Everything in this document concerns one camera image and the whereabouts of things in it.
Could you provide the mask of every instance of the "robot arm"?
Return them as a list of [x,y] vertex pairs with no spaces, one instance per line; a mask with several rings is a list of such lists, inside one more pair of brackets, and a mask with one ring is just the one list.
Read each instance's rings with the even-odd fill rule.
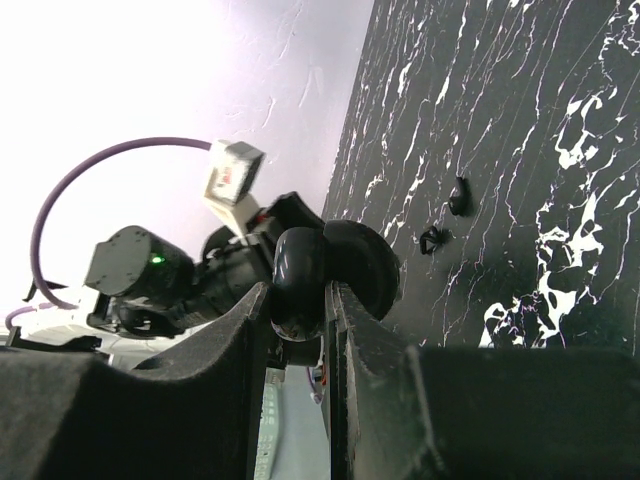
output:
[[[357,288],[331,281],[350,252],[336,225],[365,257],[381,252],[382,239],[351,222],[329,222],[322,235],[288,230],[275,259],[284,273],[272,284],[255,285],[219,321],[131,372],[82,355],[0,355],[6,476],[255,478],[275,324],[324,336],[332,478],[638,478],[633,359],[406,346]],[[375,291],[394,276],[384,267],[393,255],[377,258],[381,276],[354,287]],[[126,454],[105,461],[111,452]]]
[[249,191],[264,159],[260,150],[221,140],[210,157],[203,200],[224,226],[207,239],[198,262],[144,228],[126,227],[96,246],[85,286],[56,290],[77,308],[21,315],[10,344],[63,347],[93,337],[107,353],[161,351],[229,311],[257,282],[270,281],[285,230],[323,228],[295,192],[258,206]]

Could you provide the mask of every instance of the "black plastic part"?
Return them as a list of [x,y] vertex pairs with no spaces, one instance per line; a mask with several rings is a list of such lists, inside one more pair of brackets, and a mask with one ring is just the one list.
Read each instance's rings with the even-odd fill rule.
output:
[[0,478],[253,479],[267,294],[132,372],[0,348]]
[[212,252],[226,247],[233,237],[235,237],[234,233],[226,226],[213,232],[209,235],[209,238],[207,238],[204,248],[202,249],[202,260],[206,262],[206,259],[209,258]]
[[[46,280],[44,283],[47,285],[47,287],[49,287],[50,290],[59,290],[61,288],[67,288],[65,285],[60,285],[59,283],[49,282]],[[36,287],[36,282],[32,280],[31,286],[29,287],[29,292],[27,293],[27,296],[22,299],[22,301],[25,303],[29,303],[31,300],[33,300],[33,297],[36,296],[37,291],[38,291],[38,287]]]
[[382,320],[400,285],[398,257],[375,230],[350,220],[332,220],[324,228],[329,244],[327,274],[348,283],[364,308]]
[[449,197],[449,210],[453,215],[464,216],[471,203],[471,192],[467,180],[456,177],[456,192]]
[[272,236],[267,231],[254,231],[248,234],[245,239],[249,244],[249,247],[253,249],[256,257],[260,259],[260,264],[267,274],[271,277],[273,273],[273,261],[276,254],[276,246],[278,245],[278,235]]
[[430,226],[426,232],[420,235],[420,253],[431,255],[436,248],[444,244],[444,236],[434,225]]
[[9,331],[6,346],[13,348],[21,348],[24,350],[33,350],[37,352],[84,352],[95,353],[96,348],[102,345],[102,340],[98,337],[85,335],[74,338],[64,345],[49,345],[46,343],[32,342],[20,338],[20,327],[13,327]]
[[406,347],[337,283],[326,310],[332,478],[640,478],[633,358]]
[[272,266],[260,245],[229,245],[206,261],[189,297],[162,312],[179,329],[202,325],[224,315],[258,282],[270,282]]
[[297,192],[278,197],[267,212],[278,220],[284,230],[294,227],[322,230],[325,225],[324,221],[302,201]]
[[271,319],[285,340],[303,342],[322,334],[326,249],[322,231],[311,228],[292,228],[278,240]]
[[162,313],[132,308],[120,301],[116,301],[115,314],[122,328],[138,338],[173,338],[184,333],[183,328],[173,325]]
[[163,311],[187,297],[194,271],[184,251],[129,226],[96,246],[85,284],[137,307]]
[[100,328],[108,332],[114,332],[113,320],[108,318],[111,298],[107,295],[98,295],[96,307],[87,315],[87,325],[93,328]]
[[285,358],[284,343],[286,340],[274,335],[272,342],[267,347],[267,367],[284,370],[287,368],[287,359]]

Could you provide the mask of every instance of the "black marble surface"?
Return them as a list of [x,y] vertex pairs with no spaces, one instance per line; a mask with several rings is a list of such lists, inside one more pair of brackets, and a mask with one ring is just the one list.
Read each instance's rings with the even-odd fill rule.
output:
[[[640,0],[377,0],[324,213],[403,262],[384,322],[421,345],[637,354],[639,76]],[[423,256],[431,224],[451,239]]]

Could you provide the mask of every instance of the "white wall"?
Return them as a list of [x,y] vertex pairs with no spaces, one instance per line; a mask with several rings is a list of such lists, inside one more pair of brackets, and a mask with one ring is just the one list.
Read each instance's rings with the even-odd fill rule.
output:
[[[263,203],[298,190],[320,212],[373,0],[0,2],[0,315],[31,277],[32,222],[85,157],[157,135],[245,140],[268,153]],[[93,246],[140,224],[199,254],[219,222],[206,155],[154,148],[88,172],[44,235],[49,280],[82,282]]]

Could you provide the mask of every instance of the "wire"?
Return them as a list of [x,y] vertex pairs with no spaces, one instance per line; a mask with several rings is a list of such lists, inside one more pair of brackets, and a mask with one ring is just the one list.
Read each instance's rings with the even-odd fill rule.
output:
[[44,295],[44,297],[53,305],[64,310],[73,310],[74,308],[76,308],[76,305],[67,303],[54,295],[53,291],[49,288],[47,282],[44,280],[44,277],[42,275],[42,268],[40,265],[40,244],[42,242],[42,231],[44,230],[44,225],[47,221],[49,213],[51,212],[51,209],[53,208],[53,205],[56,203],[60,195],[62,195],[62,192],[64,192],[66,188],[84,172],[109,157],[113,157],[114,155],[118,155],[119,153],[127,152],[129,150],[135,150],[138,148],[157,147],[165,145],[192,147],[199,148],[201,150],[211,149],[211,143],[202,140],[193,140],[190,138],[150,137],[141,138],[138,140],[130,140],[128,142],[123,142],[118,145],[109,147],[87,158],[84,162],[71,170],[62,180],[60,180],[60,182],[51,191],[47,199],[42,204],[40,212],[38,213],[35,224],[33,226],[33,232],[31,234],[31,246],[29,250],[29,260],[31,262],[31,273],[33,275],[33,281],[36,284],[36,287],[38,288],[38,290],[40,290],[40,292],[42,292],[42,295]]
[[320,336],[320,356],[318,357],[318,363],[316,363],[316,368],[320,368],[323,364],[324,358],[324,335]]
[[313,400],[317,405],[320,405],[322,403],[323,395],[318,392],[318,389],[316,388],[313,376],[311,375],[311,368],[307,367],[305,370],[307,371],[307,380],[309,380],[309,386],[311,387],[311,400]]
[[4,326],[6,327],[7,330],[11,330],[13,328],[13,319],[25,314],[25,313],[31,313],[31,312],[36,312],[38,310],[44,310],[46,308],[51,308],[53,307],[53,303],[41,303],[40,305],[38,305],[38,307],[34,307],[33,305],[29,305],[26,307],[22,307],[22,308],[18,308],[16,310],[14,310],[13,312],[11,312],[9,315],[7,315],[6,317],[4,317]]

